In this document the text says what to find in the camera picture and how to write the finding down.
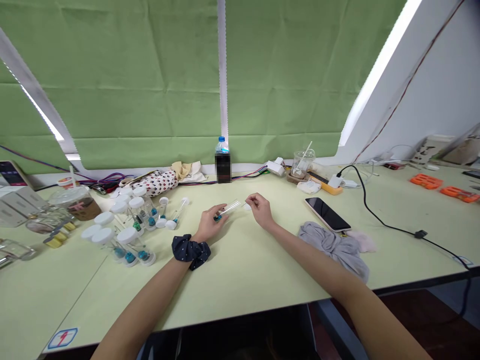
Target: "person's left hand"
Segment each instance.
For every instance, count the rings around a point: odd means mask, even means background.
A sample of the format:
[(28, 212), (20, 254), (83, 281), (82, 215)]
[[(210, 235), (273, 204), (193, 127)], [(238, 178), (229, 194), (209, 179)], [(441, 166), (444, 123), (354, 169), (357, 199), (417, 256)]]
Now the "person's left hand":
[(225, 222), (228, 220), (229, 216), (222, 216), (219, 221), (215, 221), (218, 212), (227, 206), (227, 204), (220, 204), (212, 206), (210, 209), (201, 213), (200, 224), (198, 225), (198, 230), (196, 234), (191, 237), (191, 241), (196, 241), (197, 243), (207, 242), (223, 228)]

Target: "navy polka dot scrunchie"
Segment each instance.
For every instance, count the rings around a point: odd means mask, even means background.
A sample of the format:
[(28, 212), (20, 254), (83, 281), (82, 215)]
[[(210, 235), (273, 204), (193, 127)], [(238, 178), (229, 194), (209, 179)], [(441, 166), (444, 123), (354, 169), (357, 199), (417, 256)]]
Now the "navy polka dot scrunchie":
[(192, 262), (189, 268), (193, 271), (202, 266), (212, 252), (206, 242), (190, 241), (191, 237), (192, 235), (190, 234), (174, 236), (171, 249), (175, 259), (183, 262)]

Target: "light green desk surface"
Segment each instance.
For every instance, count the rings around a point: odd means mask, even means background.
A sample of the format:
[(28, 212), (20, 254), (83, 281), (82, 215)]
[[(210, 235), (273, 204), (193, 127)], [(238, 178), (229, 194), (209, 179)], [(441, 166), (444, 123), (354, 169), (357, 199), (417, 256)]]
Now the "light green desk surface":
[[(480, 264), (478, 204), (467, 204), (434, 190), (408, 182), (416, 170), (375, 168), (367, 184), (370, 208), (384, 222), (410, 231), (424, 229), (428, 239)], [(458, 169), (443, 168), (431, 175), (445, 178), (445, 185), (468, 189), (471, 182)], [(145, 283), (172, 257), (174, 235), (194, 234), (201, 211), (219, 203), (243, 201), (259, 192), (270, 200), (273, 217), (297, 234), (306, 221), (319, 222), (300, 192), (285, 178), (270, 174), (231, 184), (178, 187), (165, 195), (171, 214), (185, 196), (191, 200), (175, 231), (145, 232), (146, 244), (156, 252), (151, 267), (125, 268), (106, 260), (58, 329), (79, 328), (69, 347), (98, 343), (123, 309)], [(448, 254), (412, 236), (383, 227), (364, 207), (362, 190), (345, 190), (322, 198), (354, 230), (369, 234), (377, 253), (362, 254), (370, 268), (368, 286), (380, 289), (464, 272)], [(274, 308), (308, 303), (329, 295), (255, 222), (250, 211), (235, 212), (222, 234), (211, 245), (212, 256), (182, 282), (156, 330), (178, 328)]]
[[(58, 189), (39, 194), (47, 199)], [(105, 202), (95, 198), (100, 206)], [(24, 224), (0, 227), (0, 237), (38, 251), (31, 260), (14, 261), (0, 269), (0, 358), (36, 359), (99, 269), (106, 255), (80, 238), (92, 223), (78, 221), (78, 228), (57, 249), (43, 245), (46, 235), (29, 231)]]

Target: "window blind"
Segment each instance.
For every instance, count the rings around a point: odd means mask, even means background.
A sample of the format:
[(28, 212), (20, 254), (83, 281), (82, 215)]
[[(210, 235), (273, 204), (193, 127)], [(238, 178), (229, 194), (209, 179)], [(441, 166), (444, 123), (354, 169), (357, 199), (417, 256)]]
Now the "window blind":
[[(68, 169), (69, 162), (47, 124), (0, 61), (0, 145), (27, 157)], [(27, 174), (61, 171), (0, 148), (0, 160), (14, 161)]]
[(340, 134), (405, 0), (226, 0), (232, 160), (317, 157)]
[(214, 162), (215, 0), (1, 0), (0, 24), (85, 168)]

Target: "smartphone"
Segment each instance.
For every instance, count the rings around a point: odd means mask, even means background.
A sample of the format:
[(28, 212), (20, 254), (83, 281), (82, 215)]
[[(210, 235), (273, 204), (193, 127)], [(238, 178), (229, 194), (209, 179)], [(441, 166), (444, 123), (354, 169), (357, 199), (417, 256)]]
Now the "smartphone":
[(0, 175), (10, 186), (29, 186), (25, 174), (13, 161), (0, 161)]
[(334, 233), (350, 230), (351, 226), (340, 215), (330, 208), (321, 198), (310, 197), (305, 199), (306, 204), (320, 218), (320, 220)]

